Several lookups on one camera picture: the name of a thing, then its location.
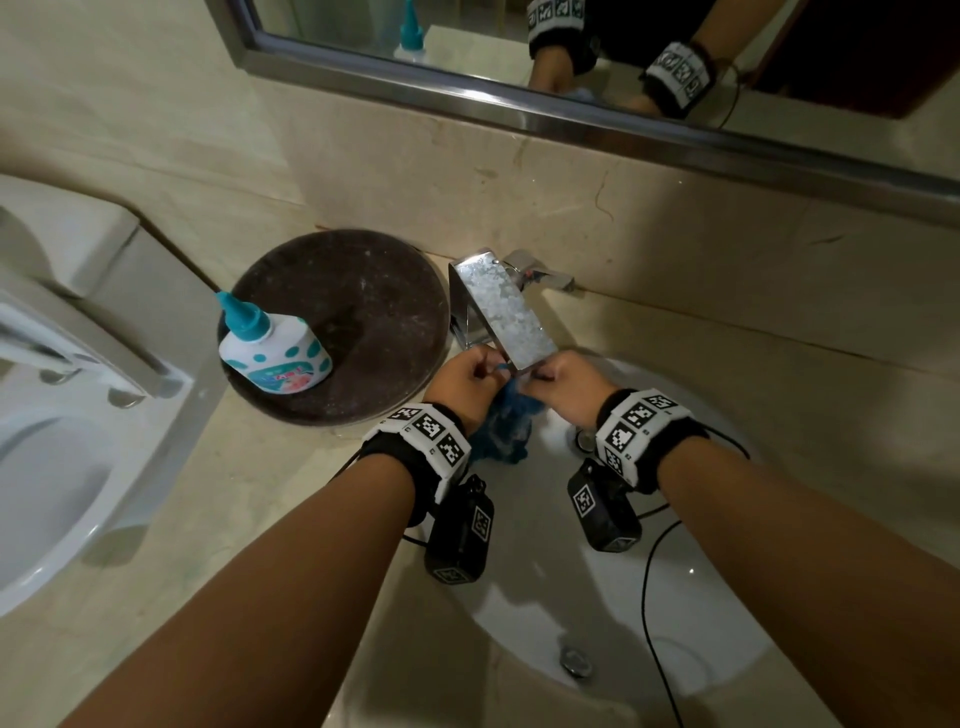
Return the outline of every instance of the white wristband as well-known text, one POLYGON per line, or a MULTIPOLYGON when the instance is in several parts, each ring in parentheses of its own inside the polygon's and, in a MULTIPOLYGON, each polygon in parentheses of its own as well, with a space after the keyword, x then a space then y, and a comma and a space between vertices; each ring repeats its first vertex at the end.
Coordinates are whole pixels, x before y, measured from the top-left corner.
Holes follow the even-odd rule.
POLYGON ((692 417, 663 392, 647 389, 632 392, 618 404, 597 430, 597 455, 600 461, 636 487, 636 461, 650 441, 675 420, 692 417))
POLYGON ((423 453, 427 463, 440 476, 436 502, 440 503, 455 476, 466 469, 470 443, 446 415, 432 404, 419 402, 400 407, 364 436, 367 442, 379 432, 400 435, 409 445, 423 453))

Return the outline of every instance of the blue cloth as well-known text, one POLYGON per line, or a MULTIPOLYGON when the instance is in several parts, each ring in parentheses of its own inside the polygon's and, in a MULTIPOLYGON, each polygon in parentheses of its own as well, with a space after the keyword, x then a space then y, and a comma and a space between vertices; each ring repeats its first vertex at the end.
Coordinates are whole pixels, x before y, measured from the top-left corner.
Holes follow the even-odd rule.
POLYGON ((543 407, 542 402, 520 394, 516 379, 508 381, 493 398, 487 419, 470 436, 470 462, 495 460, 515 465, 525 459, 533 418, 543 407))

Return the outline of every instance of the marble countertop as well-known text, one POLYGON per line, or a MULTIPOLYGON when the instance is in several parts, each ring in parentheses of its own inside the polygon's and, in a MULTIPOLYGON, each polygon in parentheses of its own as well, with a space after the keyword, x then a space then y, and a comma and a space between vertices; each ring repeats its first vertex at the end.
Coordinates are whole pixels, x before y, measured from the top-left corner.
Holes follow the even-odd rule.
MULTIPOLYGON (((770 462, 960 565, 960 383, 590 293, 530 300, 560 346, 674 377, 729 413, 770 462)), ((284 425, 228 391, 150 528, 108 535, 0 619, 0 725, 55 725, 234 554, 322 487, 368 427, 284 425)), ((689 726, 836 725, 776 649, 681 710, 689 726)), ((642 724, 673 725, 668 711, 664 700, 642 724)), ((325 725, 639 724, 493 644, 404 543, 325 725)))

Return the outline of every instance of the chrome faucet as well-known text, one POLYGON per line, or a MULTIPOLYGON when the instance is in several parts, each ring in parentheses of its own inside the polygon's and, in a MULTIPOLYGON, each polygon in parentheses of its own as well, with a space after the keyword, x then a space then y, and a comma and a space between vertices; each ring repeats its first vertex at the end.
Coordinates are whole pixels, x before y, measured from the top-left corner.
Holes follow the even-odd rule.
POLYGON ((502 260, 489 249, 450 263, 450 330, 464 349, 493 341, 515 374, 557 351, 523 298, 530 283, 573 290, 573 277, 551 271, 526 251, 502 260))

